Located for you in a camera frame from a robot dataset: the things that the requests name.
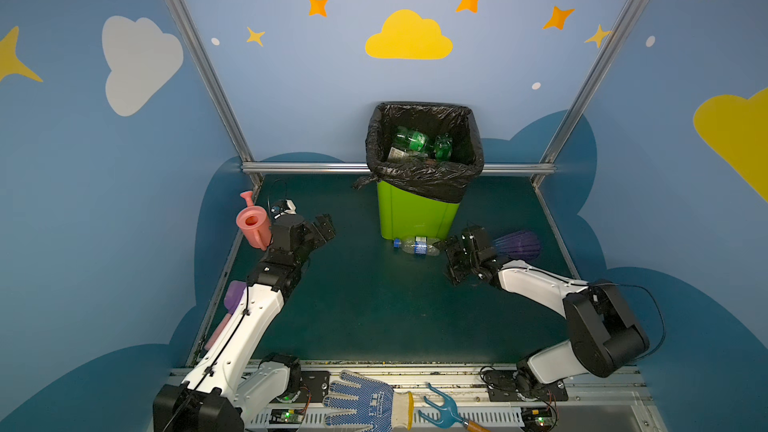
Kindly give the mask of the blue cap water bottle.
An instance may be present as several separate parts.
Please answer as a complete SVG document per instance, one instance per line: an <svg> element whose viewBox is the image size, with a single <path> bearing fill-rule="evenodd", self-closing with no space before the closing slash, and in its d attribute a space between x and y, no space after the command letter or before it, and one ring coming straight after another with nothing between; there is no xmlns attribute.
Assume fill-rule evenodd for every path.
<svg viewBox="0 0 768 432"><path fill-rule="evenodd" d="M409 238L395 238L393 247L396 250L417 256L439 256L441 250L439 239L426 236L414 236Z"/></svg>

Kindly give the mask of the green sprite bottle yellow cap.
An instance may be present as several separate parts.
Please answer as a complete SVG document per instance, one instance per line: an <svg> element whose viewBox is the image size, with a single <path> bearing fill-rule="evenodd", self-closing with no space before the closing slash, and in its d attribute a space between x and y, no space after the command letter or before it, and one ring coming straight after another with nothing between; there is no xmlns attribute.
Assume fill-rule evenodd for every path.
<svg viewBox="0 0 768 432"><path fill-rule="evenodd" d="M393 146L405 152L426 152L431 139L417 130L398 126L393 139Z"/></svg>

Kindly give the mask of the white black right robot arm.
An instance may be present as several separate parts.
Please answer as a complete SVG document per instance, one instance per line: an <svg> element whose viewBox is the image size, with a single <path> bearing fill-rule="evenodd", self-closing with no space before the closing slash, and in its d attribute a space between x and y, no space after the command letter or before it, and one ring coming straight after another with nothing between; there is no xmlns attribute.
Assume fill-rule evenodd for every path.
<svg viewBox="0 0 768 432"><path fill-rule="evenodd" d="M567 340L518 363L515 380L520 392L576 375L606 378L650 352L650 340L620 286L607 280L569 278L532 265L541 253L540 241L532 232L493 239L484 228L470 226L437 242L435 248L446 254L452 283L475 275L565 319Z"/></svg>

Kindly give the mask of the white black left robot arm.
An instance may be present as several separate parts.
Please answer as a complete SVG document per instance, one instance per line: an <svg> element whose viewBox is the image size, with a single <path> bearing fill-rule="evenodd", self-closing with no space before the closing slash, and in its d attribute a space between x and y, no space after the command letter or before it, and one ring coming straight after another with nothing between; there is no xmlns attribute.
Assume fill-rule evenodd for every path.
<svg viewBox="0 0 768 432"><path fill-rule="evenodd" d="M155 397L155 431L244 431L272 400L298 391L301 371L294 356L272 353L248 379L242 375L310 254L336 231L328 214L313 222L283 214L271 231L271 244L249 274L234 317L182 382L163 386Z"/></svg>

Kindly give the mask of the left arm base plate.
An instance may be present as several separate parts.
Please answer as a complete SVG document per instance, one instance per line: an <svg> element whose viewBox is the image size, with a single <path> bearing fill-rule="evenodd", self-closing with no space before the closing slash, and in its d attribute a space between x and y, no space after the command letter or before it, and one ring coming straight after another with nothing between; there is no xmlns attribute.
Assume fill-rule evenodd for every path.
<svg viewBox="0 0 768 432"><path fill-rule="evenodd" d="M286 404L298 404L321 401L328 393L331 374L328 371L302 371L301 377L293 374L289 378L288 388L275 401Z"/></svg>

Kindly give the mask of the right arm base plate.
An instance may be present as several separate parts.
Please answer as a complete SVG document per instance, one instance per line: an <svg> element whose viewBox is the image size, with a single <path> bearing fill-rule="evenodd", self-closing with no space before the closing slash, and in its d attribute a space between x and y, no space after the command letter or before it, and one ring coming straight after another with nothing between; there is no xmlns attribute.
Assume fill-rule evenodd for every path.
<svg viewBox="0 0 768 432"><path fill-rule="evenodd" d="M485 366L480 369L479 378L485 384L492 402L568 400L562 380L542 384L526 371Z"/></svg>

